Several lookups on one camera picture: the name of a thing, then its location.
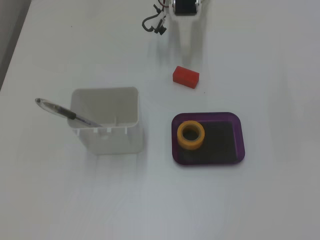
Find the white table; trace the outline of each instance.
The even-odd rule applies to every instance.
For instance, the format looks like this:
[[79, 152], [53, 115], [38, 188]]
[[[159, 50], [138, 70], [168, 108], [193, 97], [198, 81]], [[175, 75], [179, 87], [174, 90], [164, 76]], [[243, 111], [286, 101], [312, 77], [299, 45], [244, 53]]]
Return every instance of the white table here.
[[[187, 66], [195, 90], [172, 82], [176, 29], [141, 27], [152, 5], [32, 2], [0, 91], [0, 238], [319, 239], [320, 1], [210, 2]], [[96, 157], [34, 103], [119, 86], [140, 93], [138, 155]], [[221, 111], [241, 120], [244, 161], [177, 165], [173, 117]]]

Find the white plastic box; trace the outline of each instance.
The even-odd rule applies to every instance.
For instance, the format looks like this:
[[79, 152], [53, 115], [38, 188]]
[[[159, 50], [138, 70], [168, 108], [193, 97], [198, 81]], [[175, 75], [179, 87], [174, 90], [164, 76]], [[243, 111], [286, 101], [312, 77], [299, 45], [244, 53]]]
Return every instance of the white plastic box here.
[[77, 89], [72, 93], [70, 109], [103, 126], [86, 127], [68, 119], [69, 126], [93, 154], [129, 154], [143, 149], [135, 87]]

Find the ballpoint pen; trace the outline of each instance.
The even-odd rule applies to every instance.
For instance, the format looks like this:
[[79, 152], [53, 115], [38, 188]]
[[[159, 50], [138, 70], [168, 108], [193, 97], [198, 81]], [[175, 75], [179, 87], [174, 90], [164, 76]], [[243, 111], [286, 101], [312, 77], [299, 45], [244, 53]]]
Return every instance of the ballpoint pen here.
[[100, 124], [95, 123], [94, 121], [88, 120], [83, 116], [80, 116], [73, 111], [66, 109], [62, 106], [59, 106], [57, 104], [54, 104], [48, 100], [42, 99], [42, 98], [36, 98], [35, 103], [42, 109], [48, 111], [49, 113], [58, 115], [60, 117], [64, 117], [67, 119], [75, 120], [79, 123], [82, 123], [86, 125], [87, 127], [92, 127], [92, 128], [99, 128], [103, 127]]

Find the tape roll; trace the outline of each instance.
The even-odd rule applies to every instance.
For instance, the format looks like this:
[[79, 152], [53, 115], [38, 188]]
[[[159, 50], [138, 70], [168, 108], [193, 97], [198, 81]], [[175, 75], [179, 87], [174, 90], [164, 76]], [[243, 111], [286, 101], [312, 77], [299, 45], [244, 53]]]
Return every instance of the tape roll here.
[[[188, 140], [184, 137], [187, 132], [195, 132], [197, 138], [194, 140]], [[185, 121], [180, 124], [177, 130], [178, 144], [186, 150], [196, 150], [201, 147], [205, 139], [204, 127], [197, 121]]]

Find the red cube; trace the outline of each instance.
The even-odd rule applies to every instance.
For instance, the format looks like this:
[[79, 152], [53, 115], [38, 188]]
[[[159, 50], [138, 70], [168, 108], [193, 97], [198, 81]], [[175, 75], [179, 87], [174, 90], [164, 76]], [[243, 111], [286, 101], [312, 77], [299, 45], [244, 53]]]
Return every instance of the red cube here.
[[199, 82], [199, 73], [177, 66], [173, 73], [173, 81], [194, 89]]

